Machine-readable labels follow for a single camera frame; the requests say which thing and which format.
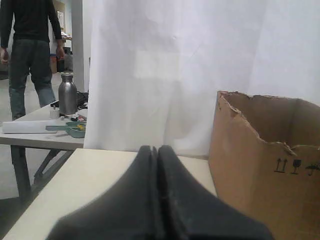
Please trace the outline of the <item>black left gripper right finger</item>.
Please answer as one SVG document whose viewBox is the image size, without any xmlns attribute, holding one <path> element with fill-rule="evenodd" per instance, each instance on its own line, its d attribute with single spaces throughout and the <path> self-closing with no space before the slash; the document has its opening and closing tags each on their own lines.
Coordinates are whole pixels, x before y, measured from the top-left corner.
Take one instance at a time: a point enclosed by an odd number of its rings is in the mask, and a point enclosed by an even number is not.
<svg viewBox="0 0 320 240">
<path fill-rule="evenodd" d="M 163 145 L 157 155 L 157 187 L 166 240 L 272 240 L 256 221 L 205 189 Z"/>
</svg>

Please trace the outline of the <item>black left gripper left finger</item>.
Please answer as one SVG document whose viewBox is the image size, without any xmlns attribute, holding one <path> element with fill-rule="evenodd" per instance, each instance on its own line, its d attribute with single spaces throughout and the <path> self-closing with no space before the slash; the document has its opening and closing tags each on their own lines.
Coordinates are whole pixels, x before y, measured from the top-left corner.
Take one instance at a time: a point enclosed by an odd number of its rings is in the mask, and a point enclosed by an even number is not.
<svg viewBox="0 0 320 240">
<path fill-rule="evenodd" d="M 160 206 L 155 171 L 151 147 L 140 147 L 126 172 L 109 190 L 84 207 L 60 218 L 47 239 L 160 239 Z"/>
</svg>

